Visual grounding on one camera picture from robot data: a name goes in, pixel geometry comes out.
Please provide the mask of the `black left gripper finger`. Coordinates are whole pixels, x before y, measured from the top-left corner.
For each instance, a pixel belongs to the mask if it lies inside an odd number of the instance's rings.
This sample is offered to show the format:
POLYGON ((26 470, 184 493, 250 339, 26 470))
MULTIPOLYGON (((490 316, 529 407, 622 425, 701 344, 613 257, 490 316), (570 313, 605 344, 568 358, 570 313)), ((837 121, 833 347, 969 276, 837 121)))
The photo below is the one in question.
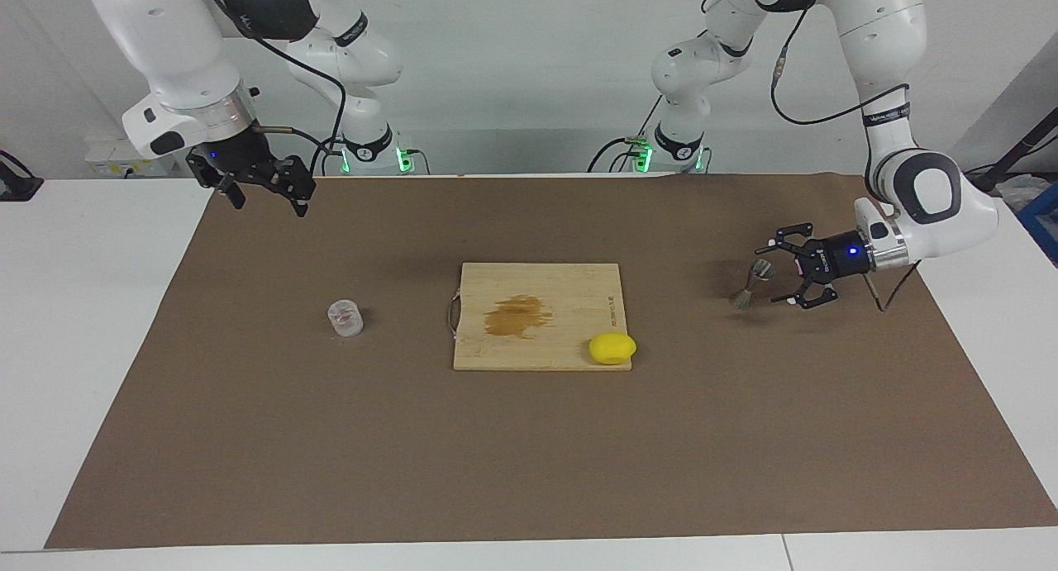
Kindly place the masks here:
POLYGON ((802 223, 789 227, 781 227, 776 231, 774 236, 768 240, 768 244, 753 252, 755 255, 767 254, 767 252, 782 250, 789 252, 797 257, 811 257, 817 252, 817 241, 813 237, 815 226, 811 223, 802 223), (789 242, 789 237, 802 237, 805 242, 801 245, 789 242))
POLYGON ((770 303, 790 303, 797 305, 801 310, 811 310, 836 300, 838 300, 838 293, 834 288, 834 278, 825 282, 820 278, 805 278, 801 286, 794 289, 792 293, 771 297, 770 303))

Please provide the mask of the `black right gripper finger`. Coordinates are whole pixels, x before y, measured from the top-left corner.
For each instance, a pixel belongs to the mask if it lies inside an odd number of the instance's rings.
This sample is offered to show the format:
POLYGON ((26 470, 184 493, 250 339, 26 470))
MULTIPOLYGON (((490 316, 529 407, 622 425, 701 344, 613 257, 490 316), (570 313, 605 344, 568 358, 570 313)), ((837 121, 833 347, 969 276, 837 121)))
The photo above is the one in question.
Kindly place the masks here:
POLYGON ((286 198, 298 218, 307 215, 316 186, 302 156, 290 155, 267 163, 267 189, 286 198))
POLYGON ((222 195, 229 203, 236 209, 241 210, 245 206, 245 194, 242 192, 238 182, 233 174, 214 173, 211 176, 211 187, 216 194, 222 195))

